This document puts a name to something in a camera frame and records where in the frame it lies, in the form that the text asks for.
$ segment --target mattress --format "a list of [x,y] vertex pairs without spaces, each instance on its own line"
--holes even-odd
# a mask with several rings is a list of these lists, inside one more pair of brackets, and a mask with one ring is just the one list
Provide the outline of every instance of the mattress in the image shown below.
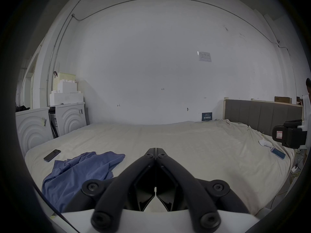
[[[285,159],[261,146],[258,142],[261,139],[285,153]],[[245,124],[216,120],[136,126],[95,123],[30,149],[25,162],[41,188],[54,160],[72,159],[91,151],[124,153],[124,160],[113,169],[116,177],[149,148],[163,148],[195,178],[226,181],[253,215],[277,194],[294,161],[294,150],[283,147],[272,137]],[[45,162],[43,158],[54,149],[61,153]],[[150,211],[158,210],[154,202],[148,207]]]

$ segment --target white sock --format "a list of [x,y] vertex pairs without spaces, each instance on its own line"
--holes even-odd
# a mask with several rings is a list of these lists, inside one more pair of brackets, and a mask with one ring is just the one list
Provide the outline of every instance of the white sock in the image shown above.
[[262,145],[262,146],[267,146],[269,148],[273,147],[271,142],[267,142],[265,140],[259,140],[259,144]]

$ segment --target gray upholstered headboard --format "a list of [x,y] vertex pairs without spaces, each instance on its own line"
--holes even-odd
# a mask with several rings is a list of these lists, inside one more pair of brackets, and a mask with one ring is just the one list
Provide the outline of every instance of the gray upholstered headboard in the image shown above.
[[303,107],[268,101],[224,101],[224,119],[241,122],[266,135],[272,135],[274,126],[302,118]]

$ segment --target phone screen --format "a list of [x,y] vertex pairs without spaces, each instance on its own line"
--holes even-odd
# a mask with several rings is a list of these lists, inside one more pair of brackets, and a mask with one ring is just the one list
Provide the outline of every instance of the phone screen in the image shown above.
[[53,150],[51,153],[49,153],[46,157],[44,157],[43,159],[47,162],[49,162],[50,160],[52,160],[56,155],[58,155],[60,153],[60,150]]
[[276,148],[272,148],[271,152],[274,153],[276,156],[280,157],[282,160],[285,158],[285,154]]

